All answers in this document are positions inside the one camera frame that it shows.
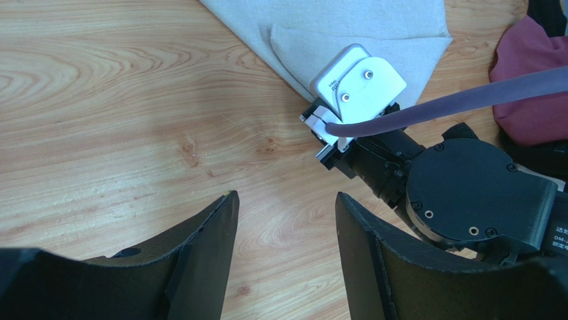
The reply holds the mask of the beige linen napkin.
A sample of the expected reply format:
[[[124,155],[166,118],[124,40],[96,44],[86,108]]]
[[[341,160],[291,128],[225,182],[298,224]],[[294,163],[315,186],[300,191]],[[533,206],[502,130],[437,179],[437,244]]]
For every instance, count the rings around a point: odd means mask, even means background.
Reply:
[[[419,100],[452,42],[443,1],[206,1],[210,10],[296,92],[344,48],[362,45],[407,83],[402,107]]]

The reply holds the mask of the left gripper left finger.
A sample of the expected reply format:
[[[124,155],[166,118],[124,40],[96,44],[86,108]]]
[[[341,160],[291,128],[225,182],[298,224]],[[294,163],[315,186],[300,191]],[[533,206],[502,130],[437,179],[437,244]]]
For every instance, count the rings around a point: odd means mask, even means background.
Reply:
[[[111,257],[1,250],[2,319],[219,319],[238,225],[229,191]]]

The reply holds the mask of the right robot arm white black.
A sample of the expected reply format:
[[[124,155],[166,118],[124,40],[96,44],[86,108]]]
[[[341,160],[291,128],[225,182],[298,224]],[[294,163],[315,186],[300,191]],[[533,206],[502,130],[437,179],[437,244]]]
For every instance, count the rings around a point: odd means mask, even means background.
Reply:
[[[326,145],[327,169],[358,177],[422,241],[446,251],[470,249],[479,260],[508,265],[534,256],[567,255],[567,194],[521,170],[464,123],[424,147],[403,130]]]

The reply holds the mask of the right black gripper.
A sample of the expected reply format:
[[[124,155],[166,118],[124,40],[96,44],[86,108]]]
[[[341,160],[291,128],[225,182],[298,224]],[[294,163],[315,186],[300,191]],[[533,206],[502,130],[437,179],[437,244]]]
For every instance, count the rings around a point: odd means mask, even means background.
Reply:
[[[404,130],[356,138],[344,152],[326,144],[314,129],[311,132],[324,145],[317,158],[326,169],[336,168],[350,179],[360,178],[392,209],[405,200],[411,161],[425,148]]]

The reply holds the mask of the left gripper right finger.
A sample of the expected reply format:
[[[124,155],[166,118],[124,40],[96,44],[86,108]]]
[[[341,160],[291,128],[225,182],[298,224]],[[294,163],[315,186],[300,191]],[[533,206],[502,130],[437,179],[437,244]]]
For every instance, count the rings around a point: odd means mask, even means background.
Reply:
[[[508,267],[448,253],[378,218],[346,193],[335,202],[353,319],[566,319],[567,260]]]

